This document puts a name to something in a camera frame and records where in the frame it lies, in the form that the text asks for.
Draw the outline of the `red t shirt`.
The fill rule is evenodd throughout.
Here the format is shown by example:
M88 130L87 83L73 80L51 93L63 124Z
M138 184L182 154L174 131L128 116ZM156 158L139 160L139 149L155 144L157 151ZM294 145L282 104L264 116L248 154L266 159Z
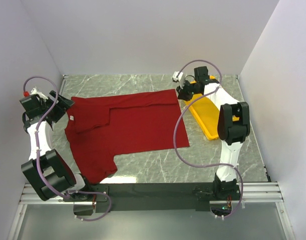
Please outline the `red t shirt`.
M82 98L73 96L65 134L91 184L118 170L114 157L188 147L175 90Z

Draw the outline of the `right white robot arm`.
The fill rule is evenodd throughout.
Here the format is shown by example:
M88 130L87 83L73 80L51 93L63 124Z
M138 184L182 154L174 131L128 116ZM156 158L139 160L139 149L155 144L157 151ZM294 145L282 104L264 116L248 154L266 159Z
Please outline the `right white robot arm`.
M249 105L232 97L221 85L222 78L209 74L206 66L194 69L193 81L182 71L172 76L178 82L177 97L184 100L185 111L190 111L205 133L217 133L221 140L220 162L212 187L216 199L242 196L242 177L238 171L240 150L250 134Z

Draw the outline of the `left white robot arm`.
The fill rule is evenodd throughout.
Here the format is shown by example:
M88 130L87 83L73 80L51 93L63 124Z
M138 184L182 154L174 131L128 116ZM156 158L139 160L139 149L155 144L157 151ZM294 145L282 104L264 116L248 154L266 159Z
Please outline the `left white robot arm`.
M24 130L30 136L31 153L29 160L21 165L21 170L41 200L47 201L57 196L41 176L58 192L66 191L87 201L93 194L89 182L80 173L73 173L60 154L51 146L53 124L57 123L75 103L55 91L51 98L33 88L24 92L20 100Z

